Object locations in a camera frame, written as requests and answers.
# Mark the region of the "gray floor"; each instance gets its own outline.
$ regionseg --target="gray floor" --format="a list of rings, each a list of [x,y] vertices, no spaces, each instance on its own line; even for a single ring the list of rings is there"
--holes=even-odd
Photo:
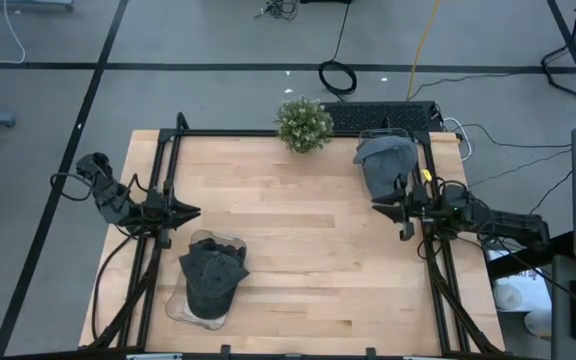
[[[11,10],[29,61],[95,62],[118,0],[77,0],[74,13]],[[253,19],[263,0],[131,0],[111,53],[112,62],[318,63],[334,52],[344,7],[309,4],[297,19]],[[410,64],[432,0],[357,0],[350,8],[338,60]],[[558,2],[566,21],[576,0]],[[431,65],[537,65],[563,44],[545,1],[444,2],[420,60]],[[0,58],[18,58],[0,11]],[[572,66],[565,56],[557,65]],[[0,324],[37,229],[92,72],[0,70],[0,110],[18,125],[0,128]],[[419,73],[417,84],[463,74]],[[401,100],[407,73],[358,73],[349,100]],[[334,82],[345,80],[341,74]],[[576,75],[558,75],[576,87]],[[134,129],[172,126],[183,111],[194,128],[272,128],[282,100],[299,95],[334,101],[316,72],[106,71],[77,157],[109,155],[121,168]],[[468,80],[424,89],[445,116],[484,125],[500,141],[552,144],[570,141],[576,98],[550,87],[543,75]],[[554,150],[501,148],[469,128],[474,154],[470,181],[518,166]],[[570,169],[568,155],[474,189],[491,206],[528,211]],[[77,190],[74,186],[67,190]],[[544,202],[551,233],[571,228],[570,183]],[[61,201],[8,354],[74,349],[81,332],[106,225],[92,203]],[[509,350],[549,358],[549,345],[531,337],[517,316],[502,316]]]

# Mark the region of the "cable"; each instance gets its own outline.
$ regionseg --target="cable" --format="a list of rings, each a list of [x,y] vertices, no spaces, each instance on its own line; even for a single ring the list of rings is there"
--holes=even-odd
[[[520,263],[521,265],[526,267],[526,270],[532,270],[534,271],[537,275],[539,275],[542,279],[544,279],[545,281],[549,282],[552,286],[558,288],[559,290],[563,291],[564,293],[566,293],[568,296],[570,296],[573,300],[576,301],[576,294],[573,294],[570,290],[566,289],[565,287],[563,287],[562,285],[558,284],[556,281],[554,281],[552,278],[550,278],[549,276],[544,275],[543,270],[541,269],[537,269],[537,268],[533,268],[530,264],[526,263],[525,261],[523,261],[519,256],[517,256],[515,253],[513,253],[512,251],[510,251],[510,249],[508,249],[506,247],[506,244],[503,241],[499,241],[499,245],[501,245],[502,248],[504,248],[504,250],[506,250],[508,252],[508,254],[515,259],[515,261],[517,261],[518,263]]]
[[[292,21],[297,17],[297,0],[270,0],[266,4],[266,8],[262,9],[261,13],[255,16],[255,19],[269,15],[275,19]]]
[[[471,197],[476,203],[478,203],[486,211],[488,211],[488,214],[489,214],[488,221],[484,221],[483,223],[481,223],[481,225],[479,226],[479,229],[477,229],[477,233],[476,233],[477,240],[481,241],[481,243],[484,245],[488,245],[488,243],[495,238],[495,231],[496,231],[495,218],[492,215],[492,210],[490,209],[488,204],[486,204],[482,200],[479,200],[478,198],[474,197],[472,194],[471,194]],[[488,223],[490,223],[490,230],[488,231],[488,236],[486,236],[485,238],[482,239],[481,238],[481,230],[483,230],[484,226],[486,226]]]
[[[535,212],[535,210],[537,210],[541,204],[544,202],[544,200],[546,200],[546,198],[548,197],[548,195],[550,195],[551,192],[553,192],[557,187],[559,187],[559,185],[563,184],[566,180],[568,180],[568,178],[570,177],[570,175],[572,175],[572,170],[570,170],[570,172],[568,172],[568,175],[566,175],[566,177],[564,177],[563,179],[559,180],[558,183],[555,184],[555,186],[551,187],[550,189],[548,189],[548,191],[546,191],[546,193],[544,194],[544,196],[541,197],[541,200],[539,200],[539,202],[537,203],[537,205],[535,205],[534,208],[532,208],[532,210],[530,210],[530,212],[528,214],[532,214]]]
[[[143,186],[141,186],[141,184],[139,183],[139,176],[137,176],[137,174],[133,174],[132,178],[130,179],[130,182],[128,183],[128,188],[130,189],[132,183],[135,183],[135,185],[137,185],[137,187],[139,188],[139,190],[147,193],[148,189],[144,188]]]
[[[90,195],[92,195],[92,192],[94,190],[94,181],[91,183],[88,180],[86,180],[83,176],[77,175],[77,174],[70,174],[70,173],[54,173],[50,176],[50,187],[54,187],[55,186],[55,181],[57,179],[57,177],[59,176],[63,176],[66,178],[73,178],[77,181],[79,181],[80,183],[86,185],[86,187],[88,187],[88,193],[86,193],[86,196],[81,197],[81,198],[76,198],[73,196],[70,196],[66,193],[64,193],[63,191],[61,192],[61,196],[65,197],[68,200],[72,200],[72,201],[86,201],[88,200],[88,198],[90,197]]]
[[[482,75],[468,75],[468,76],[464,76],[464,77],[460,77],[460,78],[456,78],[456,79],[451,79],[451,78],[444,78],[444,79],[440,79],[438,81],[435,82],[431,82],[431,83],[426,83],[426,84],[421,84],[419,85],[419,87],[417,88],[417,91],[415,91],[414,94],[412,94],[408,100],[412,100],[414,99],[417,95],[419,95],[419,92],[425,88],[425,87],[431,87],[431,86],[435,86],[435,85],[439,85],[443,82],[460,82],[460,81],[464,81],[464,80],[468,80],[468,79],[480,79],[480,78],[502,78],[502,77],[508,77],[508,76],[512,76],[512,75],[519,75],[522,73],[516,72],[516,73],[507,73],[507,74],[482,74]]]
[[[435,5],[432,7],[432,14],[430,15],[430,20],[428,20],[428,24],[426,24],[426,28],[424,29],[424,34],[421,36],[421,41],[417,46],[417,52],[415,53],[415,61],[412,63],[412,70],[410,71],[410,81],[408,82],[408,92],[406,93],[406,101],[410,101],[411,99],[412,87],[413,85],[415,85],[415,71],[417,70],[417,62],[419,61],[419,55],[421,55],[421,49],[423,49],[424,47],[424,43],[426,42],[426,38],[428,37],[428,32],[430,32],[432,23],[435,21],[435,17],[437,16],[437,10],[439,10],[439,3],[440,0],[435,0]]]
[[[98,336],[97,336],[97,303],[99,301],[99,284],[101,283],[101,276],[104,273],[104,270],[106,270],[106,266],[108,266],[108,263],[110,263],[110,260],[112,260],[112,258],[117,255],[117,253],[124,248],[124,246],[126,246],[128,244],[128,242],[130,242],[130,240],[133,239],[132,236],[128,236],[126,237],[126,239],[124,241],[122,241],[110,254],[108,254],[108,257],[106,257],[106,260],[104,260],[104,263],[101,264],[101,267],[99,268],[99,273],[97,274],[97,279],[95,280],[95,288],[93,290],[93,294],[92,294],[92,320],[90,321],[90,327],[92,330],[92,337],[93,339],[97,340]]]
[[[150,255],[150,261],[146,266],[146,270],[141,275],[134,291],[126,296],[126,301],[121,306],[115,317],[110,321],[110,324],[106,326],[99,337],[89,344],[87,348],[107,348],[111,345],[111,342],[119,332],[120,327],[124,324],[126,319],[131,316],[133,309],[137,305],[141,296],[153,282],[156,282],[156,269],[160,264],[160,259],[161,248],[155,246]]]
[[[469,244],[471,244],[471,245],[474,245],[474,246],[478,247],[480,250],[483,250],[483,248],[481,247],[481,245],[480,245],[480,244],[477,244],[477,243],[474,242],[474,241],[470,241],[470,240],[468,240],[468,239],[464,239],[464,238],[459,237],[459,236],[457,236],[456,239],[457,239],[457,240],[461,240],[461,241],[463,241],[463,242],[467,242],[467,243],[469,243]]]
[[[486,128],[484,128],[483,126],[479,125],[479,124],[466,124],[466,125],[462,125],[462,128],[465,127],[469,127],[469,126],[475,126],[480,128],[481,130],[483,130],[483,132],[486,134],[486,136],[488,137],[488,139],[490,139],[490,141],[495,144],[495,145],[499,145],[499,146],[508,146],[508,147],[516,147],[516,148],[523,148],[523,149],[538,149],[538,148],[564,148],[564,147],[569,147],[570,144],[566,144],[566,145],[518,145],[518,144],[506,144],[506,143],[500,143],[498,141],[495,141],[492,136],[490,136],[490,134],[488,133],[488,130],[486,130]]]
[[[557,186],[559,186],[559,184],[561,184],[562,182],[564,182],[564,181],[570,176],[570,174],[572,174],[572,171],[569,172],[568,175],[567,175],[562,181],[560,181],[559,183],[557,183],[557,185],[555,185],[552,189],[550,189],[550,190],[548,191],[548,193],[550,193],[550,192],[551,192],[552,190],[554,190]],[[493,220],[492,210],[490,210],[490,208],[488,207],[488,205],[486,205],[483,201],[481,201],[481,200],[479,200],[479,201],[480,201],[480,204],[481,204],[482,206],[484,206],[484,207],[487,209],[487,211],[489,212],[489,214],[490,214],[490,220],[489,220],[489,221],[492,221],[492,220]],[[512,251],[506,246],[506,243],[505,243],[503,240],[500,240],[499,237],[496,236],[496,234],[495,234],[494,232],[495,232],[495,231],[494,231],[494,228],[491,229],[491,234],[490,234],[490,235],[492,236],[492,239],[491,239],[491,241],[483,242],[483,243],[482,243],[483,245],[488,245],[489,243],[492,243],[492,242],[495,242],[495,243],[499,244],[505,251],[508,252],[508,254],[509,254],[513,259],[515,259],[517,262],[519,262],[520,264],[522,264],[523,266],[525,266],[525,267],[526,267],[526,270],[533,270],[533,271],[535,271],[535,273],[537,273],[537,274],[538,274],[540,277],[542,277],[545,281],[548,281],[548,282],[551,283],[553,286],[561,289],[561,290],[564,291],[566,294],[568,294],[571,298],[573,298],[573,299],[576,300],[576,295],[575,295],[575,294],[573,294],[572,292],[570,292],[568,289],[564,288],[563,286],[557,284],[554,280],[552,280],[551,278],[549,278],[549,277],[547,277],[546,275],[544,275],[541,271],[539,271],[539,270],[537,270],[537,269],[534,269],[534,268],[533,268],[532,266],[530,266],[528,263],[526,263],[525,261],[523,261],[519,256],[517,256],[514,252],[512,252]]]
[[[21,44],[21,41],[19,41],[19,38],[17,37],[17,33],[15,33],[15,29],[13,29],[12,24],[10,23],[10,18],[8,17],[8,0],[3,0],[4,2],[4,18],[6,19],[6,23],[8,24],[8,28],[10,29],[10,33],[12,34],[12,37],[15,38],[15,41],[17,42],[17,46],[19,46],[19,49],[21,50],[21,59],[19,59],[18,61],[16,60],[0,60],[1,64],[21,64],[24,61],[26,61],[26,48],[24,48],[24,46]]]
[[[330,60],[322,62],[319,65],[318,70],[319,80],[321,81],[321,83],[324,84],[326,89],[331,93],[333,93],[341,102],[346,102],[346,100],[344,100],[341,97],[341,95],[350,95],[353,94],[355,90],[357,90],[357,74],[355,74],[355,72],[348,66],[338,61],[335,61],[335,59],[337,58],[337,54],[339,54],[339,47],[341,46],[341,39],[343,38],[344,29],[346,28],[346,19],[348,18],[349,9],[350,9],[350,3],[346,4],[346,12],[344,13],[344,20],[341,23],[341,30],[339,31],[339,38],[337,39],[337,48],[335,49],[335,55],[333,55],[333,57]],[[328,66],[335,66],[338,69],[342,70],[344,73],[346,73],[346,75],[350,77],[352,84],[345,89],[336,88],[330,85],[330,83],[326,81],[326,78],[324,77],[324,70],[326,70]]]
[[[461,126],[461,123],[455,118],[445,118],[444,122],[445,121],[453,121],[455,124],[457,124],[457,126],[459,127],[459,130],[461,130],[461,134],[464,136],[464,140],[466,140],[466,145],[468,145],[468,155],[461,158],[461,161],[468,160],[468,158],[470,158],[470,155],[472,155],[472,145],[470,144],[470,140],[468,139],[468,135],[466,134],[466,131],[464,130],[463,126]]]
[[[419,242],[419,245],[417,245],[417,256],[419,256],[420,259],[423,260],[428,260],[428,258],[426,258],[425,256],[421,255],[421,246],[426,242],[426,240],[421,240]],[[432,257],[430,259],[435,259],[437,257],[437,255],[439,255],[439,253],[441,252],[441,242],[439,243],[439,247],[437,248],[437,250],[435,250],[435,252],[432,254]]]
[[[486,182],[486,181],[489,181],[489,180],[492,180],[492,179],[497,179],[497,178],[502,177],[502,176],[504,176],[504,175],[517,172],[517,171],[519,171],[519,170],[521,170],[521,169],[523,169],[523,168],[525,168],[525,167],[529,167],[529,166],[535,165],[535,164],[537,164],[537,163],[539,163],[539,162],[542,162],[542,161],[550,160],[550,159],[555,158],[555,157],[557,157],[557,156],[559,156],[559,155],[561,155],[561,154],[566,154],[566,153],[569,153],[569,152],[570,152],[570,149],[569,149],[569,150],[560,151],[560,152],[555,153],[555,154],[553,154],[553,155],[550,155],[550,156],[548,156],[548,157],[540,158],[540,159],[537,159],[537,160],[535,160],[535,161],[531,161],[531,162],[529,162],[529,163],[526,163],[526,164],[523,164],[523,165],[519,165],[518,167],[516,167],[516,168],[514,168],[514,169],[506,170],[506,171],[504,171],[504,172],[502,172],[502,173],[500,173],[500,174],[493,175],[493,176],[488,176],[487,178],[481,179],[481,180],[479,180],[479,181],[475,181],[475,182],[473,182],[473,183],[471,183],[471,184],[469,184],[469,185],[470,185],[470,187],[472,188],[472,187],[475,187],[475,186],[477,186],[477,185],[480,185],[480,184],[482,184],[482,183],[484,183],[484,182]]]
[[[449,183],[455,183],[455,184],[464,186],[464,189],[466,189],[466,187],[463,183],[461,183],[459,181],[453,181],[453,180],[443,181],[443,179],[442,179],[441,185],[445,185],[445,184],[449,184]],[[459,234],[457,233],[456,230],[449,229],[449,228],[443,229],[443,230],[451,231],[454,233],[454,235],[458,239],[469,242],[469,243],[473,244],[474,246],[479,246],[478,244],[473,243],[469,240],[460,238],[458,236]],[[448,301],[448,304],[450,305],[451,309],[455,313],[455,316],[457,316],[457,318],[459,319],[461,324],[465,327],[466,331],[468,332],[468,334],[470,335],[470,337],[474,341],[477,348],[480,349],[480,351],[485,352],[485,353],[498,353],[498,354],[500,354],[501,351],[499,349],[497,349],[494,345],[492,345],[490,343],[490,341],[488,341],[486,336],[477,327],[477,324],[472,320],[472,318],[470,317],[470,315],[468,314],[466,309],[464,309],[464,307],[461,305],[459,300],[454,296],[454,293],[452,292],[450,286],[448,285],[447,280],[443,277],[443,275],[441,274],[441,271],[439,270],[439,267],[437,265],[437,262],[435,261],[435,258],[437,256],[437,254],[441,251],[441,248],[442,248],[442,245],[444,244],[444,241],[440,242],[439,248],[437,250],[434,250],[434,247],[433,247],[433,250],[434,250],[433,255],[432,255],[432,257],[428,256],[428,258],[423,257],[420,253],[421,245],[426,244],[426,242],[427,242],[426,239],[421,241],[420,245],[417,247],[417,255],[422,259],[426,259],[426,261],[428,262],[428,274],[430,276],[431,281],[433,282],[433,284],[435,286],[438,287],[441,294]]]

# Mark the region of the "potted plant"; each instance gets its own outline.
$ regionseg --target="potted plant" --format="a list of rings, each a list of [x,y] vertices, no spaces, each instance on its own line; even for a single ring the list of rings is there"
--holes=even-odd
[[[299,100],[284,102],[277,112],[277,135],[288,149],[301,154],[310,153],[330,142],[332,118],[324,111],[319,100]]]

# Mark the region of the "wooden table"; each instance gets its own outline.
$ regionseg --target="wooden table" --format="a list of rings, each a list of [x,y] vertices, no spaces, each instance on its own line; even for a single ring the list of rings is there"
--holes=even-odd
[[[122,182],[137,173],[147,183],[157,135],[133,133]],[[454,134],[431,135],[438,174],[465,181]],[[172,248],[163,252],[148,351],[218,353],[229,344],[233,353],[361,355],[374,347],[379,355],[440,355],[426,263],[416,254],[421,231],[399,241],[399,226],[371,210],[352,164],[357,139],[335,138],[313,155],[290,153],[271,137],[184,137],[181,144],[177,198],[201,207],[202,215],[172,232]],[[143,200],[138,190],[133,195]],[[181,273],[178,257],[199,229],[237,235],[249,249],[251,274],[217,331],[165,311]],[[123,239],[110,227],[102,260]],[[452,245],[464,307],[503,349],[482,251],[464,241]],[[134,249],[135,242],[104,273],[98,329],[123,304]],[[445,308],[456,350],[452,311]],[[89,308],[81,344],[92,340],[90,319]],[[132,330],[129,343],[137,326]]]

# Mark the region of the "cap brim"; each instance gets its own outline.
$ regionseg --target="cap brim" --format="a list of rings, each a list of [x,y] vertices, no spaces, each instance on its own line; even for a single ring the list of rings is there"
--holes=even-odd
[[[218,319],[228,313],[232,300],[235,297],[235,286],[228,290],[224,295],[219,297],[208,297],[200,295],[194,291],[191,286],[186,286],[186,296],[188,299],[188,307],[193,315],[200,319],[214,320]]]

